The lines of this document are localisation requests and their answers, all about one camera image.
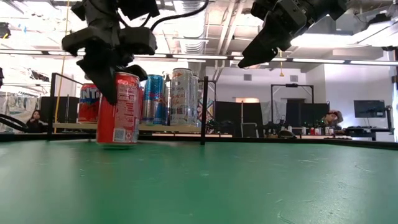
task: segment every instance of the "seated person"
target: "seated person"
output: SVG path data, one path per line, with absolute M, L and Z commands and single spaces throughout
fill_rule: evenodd
M 46 123 L 40 120 L 40 110 L 35 110 L 32 117 L 26 122 L 28 133 L 43 133 L 47 126 Z
M 329 113 L 326 114 L 326 116 L 322 118 L 322 120 L 326 126 L 331 127 L 335 130 L 341 130 L 341 126 L 339 126 L 338 124 L 343 122 L 344 119 L 340 111 L 331 110 L 329 111 Z

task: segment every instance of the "wooden shelf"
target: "wooden shelf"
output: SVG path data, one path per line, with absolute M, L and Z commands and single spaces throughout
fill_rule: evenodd
M 65 129 L 97 129 L 97 124 L 71 124 L 71 123 L 53 123 L 55 128 L 65 128 Z M 200 128 L 198 127 L 188 127 L 188 126 L 139 126 L 140 131 L 170 131 L 170 132 L 183 132 L 183 133 L 200 133 Z

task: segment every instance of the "green table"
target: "green table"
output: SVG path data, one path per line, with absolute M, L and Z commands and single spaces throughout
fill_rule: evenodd
M 0 144 L 0 223 L 397 223 L 398 152 L 322 144 Z

